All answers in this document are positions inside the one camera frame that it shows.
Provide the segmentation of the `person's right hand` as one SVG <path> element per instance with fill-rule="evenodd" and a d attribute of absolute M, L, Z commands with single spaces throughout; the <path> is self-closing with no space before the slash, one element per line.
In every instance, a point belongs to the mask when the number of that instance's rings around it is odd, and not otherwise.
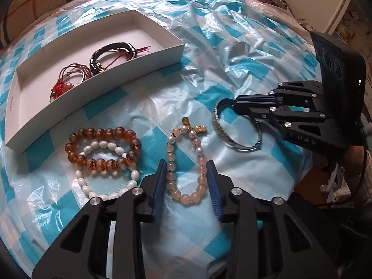
<path fill-rule="evenodd" d="M 371 154 L 363 146 L 351 146 L 342 161 L 345 186 L 336 191 L 339 205 L 364 207 L 371 203 Z"/>

